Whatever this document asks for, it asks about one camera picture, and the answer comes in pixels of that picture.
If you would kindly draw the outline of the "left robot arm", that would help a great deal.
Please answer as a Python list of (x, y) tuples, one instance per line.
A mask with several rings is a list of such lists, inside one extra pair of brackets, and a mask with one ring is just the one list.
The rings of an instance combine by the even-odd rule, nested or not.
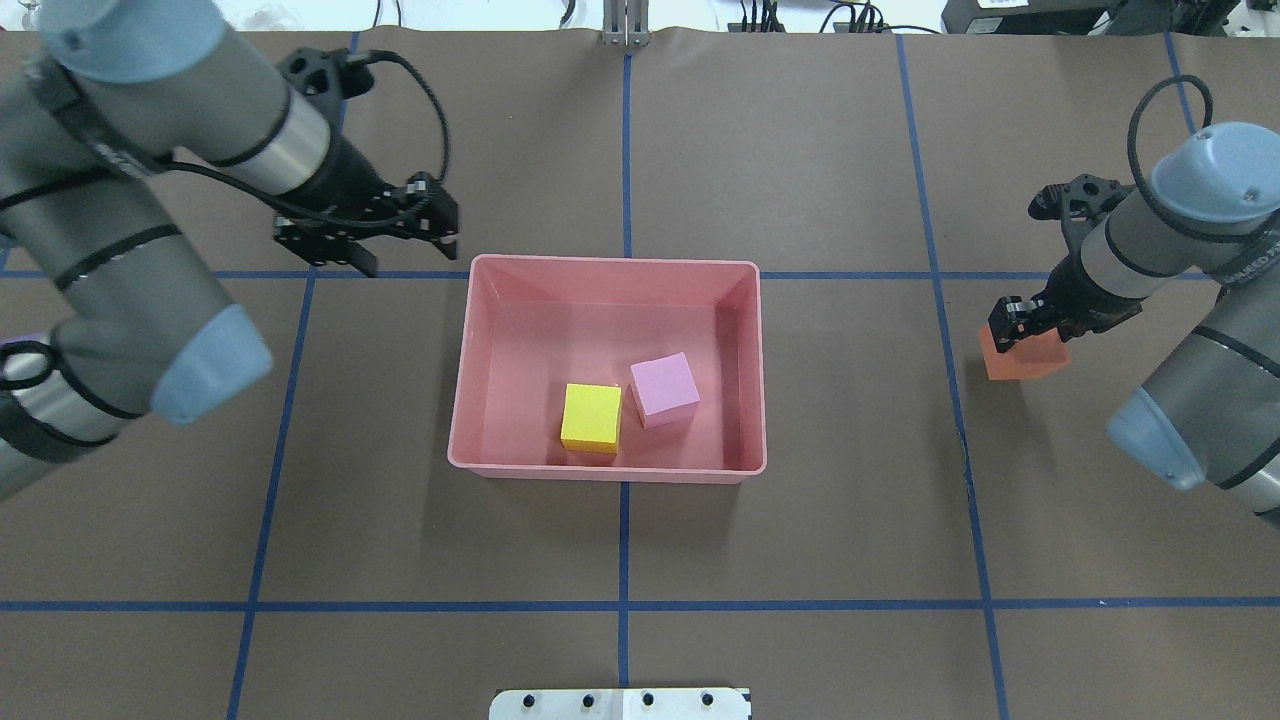
[[(398, 53), (301, 47), (269, 61), (210, 1), (46, 1), (38, 47), (3, 86), (3, 246), (72, 307), (3, 345), (3, 497), (110, 445), (132, 421), (198, 420), (266, 377), (273, 355), (156, 199), (172, 172), (269, 206), (271, 238), (310, 266), (379, 272), (364, 241), (457, 259), (451, 128)], [(371, 67), (428, 92), (442, 164), (401, 183), (344, 137)]]

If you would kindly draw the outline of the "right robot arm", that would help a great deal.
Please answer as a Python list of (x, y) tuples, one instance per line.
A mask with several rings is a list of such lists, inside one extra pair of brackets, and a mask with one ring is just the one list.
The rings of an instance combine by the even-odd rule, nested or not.
[(1198, 284), (1201, 307), (1106, 433), (1174, 489), (1217, 489), (1276, 527), (1277, 132), (1215, 122), (1142, 177), (1047, 184), (1027, 211), (1060, 227), (1065, 251), (1039, 290), (992, 302), (979, 333), (986, 375), (1053, 374), (1076, 340)]

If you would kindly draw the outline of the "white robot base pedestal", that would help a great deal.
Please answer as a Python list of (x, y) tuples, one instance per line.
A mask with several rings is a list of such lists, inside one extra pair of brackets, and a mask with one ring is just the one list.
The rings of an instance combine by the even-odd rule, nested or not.
[(489, 719), (753, 719), (749, 689), (650, 687), (509, 689), (492, 700)]

